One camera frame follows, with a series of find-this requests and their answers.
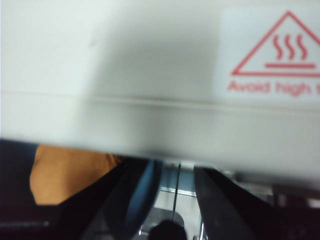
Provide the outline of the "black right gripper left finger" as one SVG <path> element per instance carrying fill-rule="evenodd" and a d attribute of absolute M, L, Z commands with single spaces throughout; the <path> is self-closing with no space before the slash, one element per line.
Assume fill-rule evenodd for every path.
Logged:
<path fill-rule="evenodd" d="M 143 223 L 139 185 L 146 163 L 123 162 L 57 205 L 0 204 L 2 240 L 129 240 Z"/>

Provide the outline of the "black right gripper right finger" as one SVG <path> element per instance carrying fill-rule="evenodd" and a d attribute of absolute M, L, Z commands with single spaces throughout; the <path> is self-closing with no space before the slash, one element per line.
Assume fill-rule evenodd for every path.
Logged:
<path fill-rule="evenodd" d="M 210 240 L 318 240 L 320 210 L 272 206 L 216 169 L 195 167 L 194 184 Z"/>

